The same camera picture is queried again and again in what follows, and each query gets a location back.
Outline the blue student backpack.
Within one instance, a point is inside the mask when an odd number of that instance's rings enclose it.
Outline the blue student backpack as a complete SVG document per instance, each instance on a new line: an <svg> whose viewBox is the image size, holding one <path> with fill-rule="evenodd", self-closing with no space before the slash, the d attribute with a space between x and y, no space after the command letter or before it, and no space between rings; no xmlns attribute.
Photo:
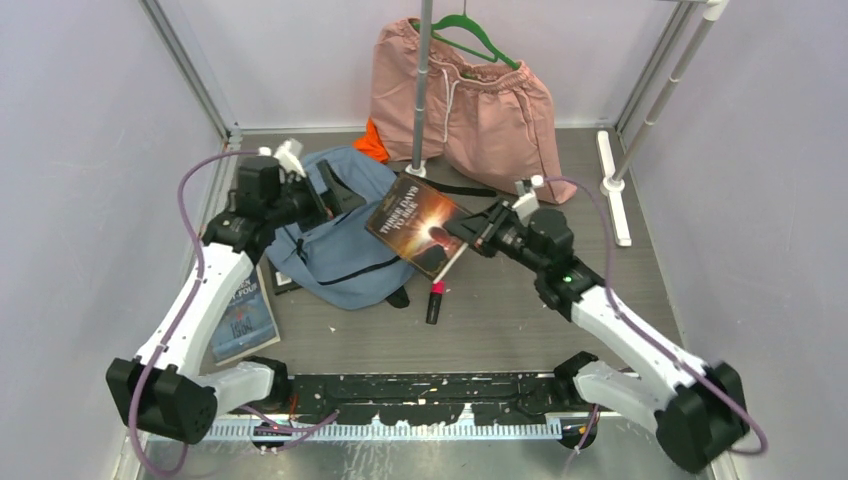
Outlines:
<svg viewBox="0 0 848 480"><path fill-rule="evenodd" d="M331 178L364 199L364 204L309 231L285 225L264 255L277 271L303 289L345 310L382 302L396 309L410 305L405 284L415 270L367 229L369 217L397 175L352 146L310 153L301 158L315 190L328 191L318 166L325 161Z"/></svg>

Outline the Three Days To See book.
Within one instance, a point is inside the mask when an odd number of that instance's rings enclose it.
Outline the Three Days To See book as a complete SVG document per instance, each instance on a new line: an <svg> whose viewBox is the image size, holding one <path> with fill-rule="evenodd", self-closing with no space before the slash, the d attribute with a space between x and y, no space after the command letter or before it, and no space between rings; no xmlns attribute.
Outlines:
<svg viewBox="0 0 848 480"><path fill-rule="evenodd" d="M443 278L463 245L445 224L468 214L467 209L425 179L401 173L367 220L366 229L436 282Z"/></svg>

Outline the Nineteen Eighty-Four blue book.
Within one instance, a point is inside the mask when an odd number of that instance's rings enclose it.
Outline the Nineteen Eighty-Four blue book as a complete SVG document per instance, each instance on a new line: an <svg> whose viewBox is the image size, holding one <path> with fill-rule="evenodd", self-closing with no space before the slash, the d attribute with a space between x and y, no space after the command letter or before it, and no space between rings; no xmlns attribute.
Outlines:
<svg viewBox="0 0 848 480"><path fill-rule="evenodd" d="M256 267L237 288L209 344L216 366L246 358L281 340L262 271Z"/></svg>

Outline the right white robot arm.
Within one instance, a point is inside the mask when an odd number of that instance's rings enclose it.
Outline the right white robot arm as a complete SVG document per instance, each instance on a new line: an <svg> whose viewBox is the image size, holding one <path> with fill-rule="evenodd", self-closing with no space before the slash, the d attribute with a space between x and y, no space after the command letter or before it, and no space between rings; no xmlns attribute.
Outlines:
<svg viewBox="0 0 848 480"><path fill-rule="evenodd" d="M698 473L748 434L738 372L710 366L668 340L624 305L573 248L564 214L539 208L521 216L508 202L445 224L484 257L502 253L535 273L542 302L601 340L633 370L624 374L586 355L564 363L555 384L558 403L577 411L606 407L654 434L666 456Z"/></svg>

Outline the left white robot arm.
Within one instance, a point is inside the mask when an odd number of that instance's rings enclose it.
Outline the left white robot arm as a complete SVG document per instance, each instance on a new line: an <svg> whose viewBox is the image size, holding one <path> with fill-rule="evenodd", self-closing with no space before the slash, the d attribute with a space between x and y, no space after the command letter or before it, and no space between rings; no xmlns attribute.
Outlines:
<svg viewBox="0 0 848 480"><path fill-rule="evenodd" d="M284 363L250 356L203 375L206 348L277 229L296 224L310 230L364 203L325 160L311 179L291 161L248 153L224 210L192 237L196 264L171 309L133 358L116 358L107 369L107 385L128 430L194 445L217 417L243 406L285 409L292 387Z"/></svg>

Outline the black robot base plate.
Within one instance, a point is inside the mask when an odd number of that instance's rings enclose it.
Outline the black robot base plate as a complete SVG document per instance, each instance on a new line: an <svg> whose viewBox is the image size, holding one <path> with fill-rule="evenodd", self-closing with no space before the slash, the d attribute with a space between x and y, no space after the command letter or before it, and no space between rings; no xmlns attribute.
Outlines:
<svg viewBox="0 0 848 480"><path fill-rule="evenodd" d="M578 413L588 403L551 373L426 373L295 375L280 395L253 408L315 423L336 412L340 425L451 425L468 410L475 426L541 424L547 416Z"/></svg>

